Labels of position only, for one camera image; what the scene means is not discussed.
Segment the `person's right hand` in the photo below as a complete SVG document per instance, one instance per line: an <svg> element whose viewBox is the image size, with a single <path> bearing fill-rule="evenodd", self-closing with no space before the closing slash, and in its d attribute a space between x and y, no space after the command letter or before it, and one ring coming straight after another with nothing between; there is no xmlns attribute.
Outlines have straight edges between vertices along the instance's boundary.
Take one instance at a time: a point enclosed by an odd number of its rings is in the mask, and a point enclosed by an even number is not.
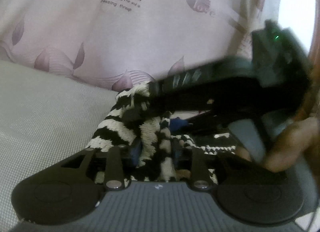
<svg viewBox="0 0 320 232"><path fill-rule="evenodd" d="M319 176L319 120L309 117L288 126L277 138L261 166L280 172L293 166L303 156L312 173Z"/></svg>

